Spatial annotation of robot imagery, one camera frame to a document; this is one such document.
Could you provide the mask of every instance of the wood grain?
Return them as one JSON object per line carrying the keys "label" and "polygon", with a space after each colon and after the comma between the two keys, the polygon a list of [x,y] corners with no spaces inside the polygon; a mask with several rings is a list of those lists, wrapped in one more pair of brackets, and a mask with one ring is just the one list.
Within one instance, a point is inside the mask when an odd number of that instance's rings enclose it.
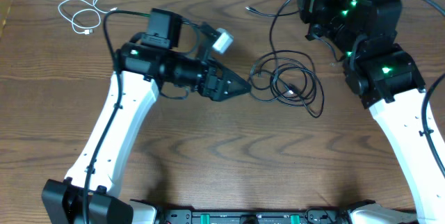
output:
{"label": "wood grain", "polygon": [[[14,0],[0,42],[1,223],[49,221],[42,188],[49,178],[62,180],[74,163],[108,90],[112,68],[102,29],[89,36],[73,33],[57,12],[61,1]],[[271,20],[244,7],[273,13],[283,1],[101,0],[99,6],[141,12],[165,8],[223,27],[236,41],[218,59],[247,78],[256,58],[270,51]],[[402,1],[397,42],[430,85],[445,70],[444,19],[421,1]],[[69,13],[80,8],[77,3],[65,7]],[[295,9],[292,4],[286,10]],[[91,14],[78,18],[84,24],[95,19]],[[146,23],[127,16],[111,19],[114,46],[143,31]],[[329,49],[307,42],[306,32],[297,17],[283,17],[274,41],[277,49],[313,58],[326,94],[321,118],[248,95],[223,103],[199,95],[180,102],[160,98],[141,127],[120,198],[196,209],[299,209],[369,198],[385,207],[414,208],[385,135],[348,89],[341,66],[331,65]],[[190,29],[183,34],[180,50],[194,41]],[[444,96],[439,88],[432,99],[442,132]]]}

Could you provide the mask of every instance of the white cable plug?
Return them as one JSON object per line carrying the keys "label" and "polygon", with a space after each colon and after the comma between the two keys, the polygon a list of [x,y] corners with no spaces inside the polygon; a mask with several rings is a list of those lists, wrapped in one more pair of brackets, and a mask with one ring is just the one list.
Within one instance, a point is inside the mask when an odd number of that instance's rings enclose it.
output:
{"label": "white cable plug", "polygon": [[[70,18],[66,17],[66,16],[62,13],[62,11],[60,10],[60,7],[61,7],[64,3],[67,3],[68,1],[82,1],[82,2],[84,2],[84,3],[86,3],[86,4],[88,4],[89,6],[92,6],[94,9],[93,9],[93,8],[86,8],[86,9],[80,10],[80,11],[76,12],[75,14],[73,14],[72,18],[70,19]],[[101,18],[100,18],[100,14],[99,14],[99,12],[101,12],[101,13],[107,13],[107,12],[108,12],[108,11],[103,11],[103,10],[98,9],[98,7],[96,7],[96,3],[97,3],[97,1],[99,1],[99,0],[92,0],[92,3],[89,3],[89,2],[87,2],[87,1],[85,1],[85,0],[64,0],[64,1],[62,1],[62,2],[58,5],[58,12],[59,12],[60,15],[62,15],[62,17],[64,17],[67,21],[71,22],[72,30],[73,30],[74,32],[76,32],[76,33],[78,33],[78,34],[89,35],[89,34],[93,33],[93,29],[95,29],[95,28],[97,28],[98,26],[100,26],[100,24],[101,24],[101,22],[102,22],[102,21],[101,21]],[[95,13],[97,14],[97,18],[99,19],[99,22],[97,23],[97,25],[95,25],[95,26],[80,26],[80,25],[76,24],[76,22],[74,22],[74,18],[75,18],[78,14],[80,14],[80,13],[82,13],[82,12],[85,12],[85,11],[93,11],[93,12],[95,12]]]}

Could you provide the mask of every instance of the white cable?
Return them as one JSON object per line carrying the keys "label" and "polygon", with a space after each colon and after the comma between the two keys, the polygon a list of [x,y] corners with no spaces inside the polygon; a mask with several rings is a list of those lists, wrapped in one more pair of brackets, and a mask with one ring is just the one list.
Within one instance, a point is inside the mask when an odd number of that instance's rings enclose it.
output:
{"label": "white cable", "polygon": [[[95,9],[93,9],[93,8],[86,8],[86,9],[80,10],[80,11],[76,12],[75,14],[73,14],[72,18],[70,19],[70,18],[66,17],[66,16],[62,13],[62,11],[60,10],[60,7],[61,7],[64,3],[67,3],[68,1],[82,1],[82,2],[88,4],[89,6],[95,8]],[[85,35],[88,35],[88,34],[92,33],[92,30],[93,30],[94,28],[97,28],[98,26],[100,26],[100,24],[101,24],[101,22],[102,22],[102,21],[101,21],[101,18],[100,18],[100,14],[99,14],[99,12],[101,12],[101,13],[107,13],[107,12],[108,12],[108,11],[103,11],[103,10],[98,9],[98,8],[96,7],[96,3],[97,3],[97,1],[99,1],[99,0],[92,0],[92,4],[91,4],[91,3],[87,2],[86,0],[65,0],[65,1],[62,1],[62,2],[58,5],[58,12],[59,12],[60,15],[62,15],[62,17],[64,17],[67,21],[71,22],[71,27],[72,27],[72,30],[73,30],[74,32],[76,32],[76,33],[78,33],[78,34],[85,34]],[[98,17],[98,19],[99,19],[99,22],[97,23],[97,25],[95,25],[95,26],[80,26],[80,25],[76,24],[76,22],[74,22],[74,18],[75,18],[78,14],[83,13],[83,12],[85,12],[85,11],[93,11],[93,12],[95,12],[95,13],[97,14],[97,17]],[[80,28],[80,29],[84,29],[84,30],[83,30],[83,31],[78,31],[78,30],[76,30],[76,27],[78,27],[78,28]]]}

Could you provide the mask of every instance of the green light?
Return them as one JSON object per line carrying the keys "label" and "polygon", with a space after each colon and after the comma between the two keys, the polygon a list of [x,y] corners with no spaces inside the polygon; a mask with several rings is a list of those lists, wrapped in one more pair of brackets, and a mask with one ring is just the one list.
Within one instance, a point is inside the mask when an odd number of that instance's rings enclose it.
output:
{"label": "green light", "polygon": [[387,74],[387,73],[389,73],[390,71],[392,71],[392,68],[389,68],[389,67],[383,67],[383,68],[382,68],[382,71],[383,71],[384,74]]}
{"label": "green light", "polygon": [[350,2],[350,5],[353,6],[353,7],[355,7],[355,5],[357,5],[357,1],[356,1],[356,0],[352,0],[352,1]]}

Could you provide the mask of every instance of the wooden surface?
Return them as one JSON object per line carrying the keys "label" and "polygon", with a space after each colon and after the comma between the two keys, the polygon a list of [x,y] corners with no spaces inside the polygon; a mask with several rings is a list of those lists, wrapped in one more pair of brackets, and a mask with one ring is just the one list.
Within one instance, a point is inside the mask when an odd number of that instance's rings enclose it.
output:
{"label": "wooden surface", "polygon": [[[77,35],[57,12],[63,0],[14,0],[0,42],[0,223],[46,223],[40,199],[47,179],[62,180],[77,159],[102,109],[112,67],[102,29]],[[251,64],[270,51],[270,18],[285,0],[100,0],[102,9],[149,12],[165,8],[194,22],[223,27],[235,43],[218,58],[247,78]],[[429,86],[445,70],[445,24],[417,0],[402,0],[397,42],[410,53]],[[83,5],[66,6],[73,13]],[[292,3],[287,11],[296,9]],[[93,14],[79,21],[95,24]],[[146,21],[110,21],[115,47],[144,31]],[[322,42],[307,42],[297,17],[278,20],[277,49],[314,59],[325,89],[319,119],[304,109],[254,101],[249,95],[211,102],[160,98],[133,147],[120,196],[196,209],[299,209],[363,199],[385,207],[414,204],[391,146],[346,83]],[[180,49],[194,37],[184,28]],[[433,111],[444,132],[445,90]]]}

